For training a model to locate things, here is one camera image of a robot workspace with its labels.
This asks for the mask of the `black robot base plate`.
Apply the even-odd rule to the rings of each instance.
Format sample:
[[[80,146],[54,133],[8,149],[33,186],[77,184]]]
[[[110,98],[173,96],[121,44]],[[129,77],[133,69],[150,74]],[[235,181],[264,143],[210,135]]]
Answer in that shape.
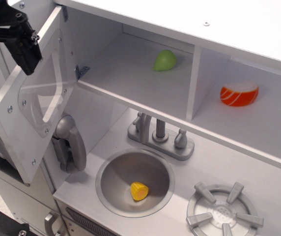
[[[28,224],[20,224],[0,212],[0,236],[32,236]]]

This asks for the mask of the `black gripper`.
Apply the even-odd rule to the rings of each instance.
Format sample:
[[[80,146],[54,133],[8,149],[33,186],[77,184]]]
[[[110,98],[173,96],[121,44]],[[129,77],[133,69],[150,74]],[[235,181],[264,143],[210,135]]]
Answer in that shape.
[[[0,42],[6,42],[13,59],[28,76],[42,59],[39,38],[26,13],[0,0]]]

